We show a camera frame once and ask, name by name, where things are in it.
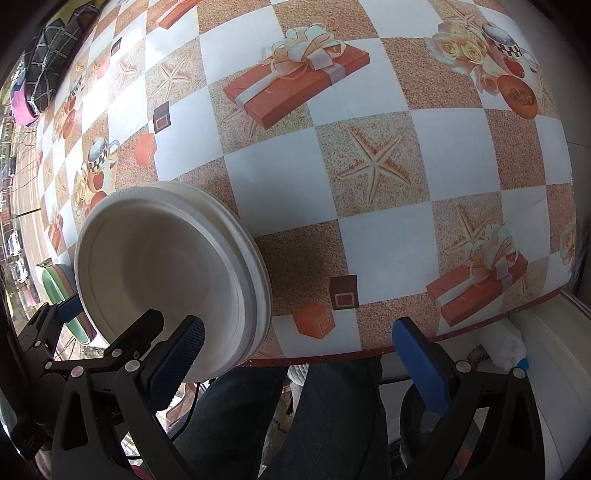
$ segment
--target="ribbon bow print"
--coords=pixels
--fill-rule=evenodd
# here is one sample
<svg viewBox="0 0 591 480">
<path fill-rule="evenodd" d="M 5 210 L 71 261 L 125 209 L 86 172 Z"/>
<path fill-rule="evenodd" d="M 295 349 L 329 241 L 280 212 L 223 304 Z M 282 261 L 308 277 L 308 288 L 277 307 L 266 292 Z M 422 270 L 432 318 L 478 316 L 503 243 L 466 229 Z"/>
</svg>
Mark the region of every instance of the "ribbon bow print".
<svg viewBox="0 0 591 480">
<path fill-rule="evenodd" d="M 470 277 L 440 295 L 435 303 L 437 310 L 465 293 L 471 286 L 478 286 L 489 281 L 500 280 L 503 291 L 513 283 L 509 269 L 515 265 L 519 256 L 509 226 L 488 224 L 484 230 L 484 238 L 472 245 L 467 264 L 470 266 Z"/>
<path fill-rule="evenodd" d="M 253 83 L 236 97 L 236 104 L 244 108 L 244 104 L 256 95 L 283 78 L 295 80 L 311 70 L 324 70 L 332 84 L 345 78 L 345 68 L 334 62 L 346 48 L 345 42 L 335 39 L 335 35 L 328 32 L 322 24 L 312 24 L 309 27 L 290 28 L 285 32 L 285 39 L 273 44 L 270 48 L 263 48 L 261 64 L 271 67 L 271 73 Z M 287 77 L 301 69 L 297 76 Z"/>
<path fill-rule="evenodd" d="M 476 283 L 501 280 L 505 290 L 511 286 L 509 269 L 515 265 L 517 255 L 507 224 L 487 225 L 484 238 L 474 243 L 470 276 Z"/>
</svg>

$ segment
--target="parked car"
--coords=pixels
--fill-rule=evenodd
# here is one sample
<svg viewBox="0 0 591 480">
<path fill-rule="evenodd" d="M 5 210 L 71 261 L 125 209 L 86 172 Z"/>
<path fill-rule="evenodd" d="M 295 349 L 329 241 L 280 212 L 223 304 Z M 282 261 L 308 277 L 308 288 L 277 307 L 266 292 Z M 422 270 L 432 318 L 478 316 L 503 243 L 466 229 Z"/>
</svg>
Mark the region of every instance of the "parked car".
<svg viewBox="0 0 591 480">
<path fill-rule="evenodd" d="M 23 257 L 14 262 L 10 268 L 12 270 L 12 275 L 17 282 L 24 283 L 24 281 L 29 277 L 29 272 L 27 271 L 25 259 Z"/>
<path fill-rule="evenodd" d="M 22 252 L 21 242 L 18 238 L 18 231 L 13 231 L 12 235 L 8 237 L 8 254 L 12 257 L 16 257 L 20 252 Z"/>
</svg>

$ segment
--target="person's leg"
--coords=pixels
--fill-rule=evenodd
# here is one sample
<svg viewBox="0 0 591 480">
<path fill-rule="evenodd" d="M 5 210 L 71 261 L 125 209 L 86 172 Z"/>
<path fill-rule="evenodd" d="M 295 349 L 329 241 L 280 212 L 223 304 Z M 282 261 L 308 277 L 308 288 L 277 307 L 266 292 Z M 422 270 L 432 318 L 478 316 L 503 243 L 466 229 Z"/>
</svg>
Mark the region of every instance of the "person's leg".
<svg viewBox="0 0 591 480">
<path fill-rule="evenodd" d="M 261 480 L 391 478 L 380 357 L 310 365 L 283 447 Z"/>
<path fill-rule="evenodd" d="M 287 367 L 237 367 L 211 384 L 174 441 L 200 479 L 257 478 L 286 375 Z"/>
</svg>

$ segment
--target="white bottle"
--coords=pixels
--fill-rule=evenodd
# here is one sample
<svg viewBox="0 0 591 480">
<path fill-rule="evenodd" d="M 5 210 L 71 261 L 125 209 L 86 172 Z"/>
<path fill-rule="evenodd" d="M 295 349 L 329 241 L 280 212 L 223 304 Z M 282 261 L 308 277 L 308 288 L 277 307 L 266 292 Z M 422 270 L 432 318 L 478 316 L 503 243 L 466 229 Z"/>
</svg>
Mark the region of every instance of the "white bottle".
<svg viewBox="0 0 591 480">
<path fill-rule="evenodd" d="M 519 364 L 527 369 L 527 349 L 521 332 L 508 319 L 502 319 L 480 330 L 480 343 L 492 362 L 505 372 Z"/>
</svg>

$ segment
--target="orange cube print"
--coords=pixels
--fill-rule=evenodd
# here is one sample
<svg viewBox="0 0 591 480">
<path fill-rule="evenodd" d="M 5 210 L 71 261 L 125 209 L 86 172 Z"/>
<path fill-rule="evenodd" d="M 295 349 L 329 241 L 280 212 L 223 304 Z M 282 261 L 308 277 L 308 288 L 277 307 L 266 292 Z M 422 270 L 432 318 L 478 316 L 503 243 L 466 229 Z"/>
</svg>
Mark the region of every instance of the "orange cube print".
<svg viewBox="0 0 591 480">
<path fill-rule="evenodd" d="M 141 134 L 135 144 L 134 156 L 138 165 L 150 165 L 154 161 L 154 154 L 158 150 L 154 134 Z"/>
<path fill-rule="evenodd" d="M 302 335 L 321 339 L 335 328 L 335 319 L 330 307 L 306 303 L 294 313 L 295 326 Z"/>
</svg>

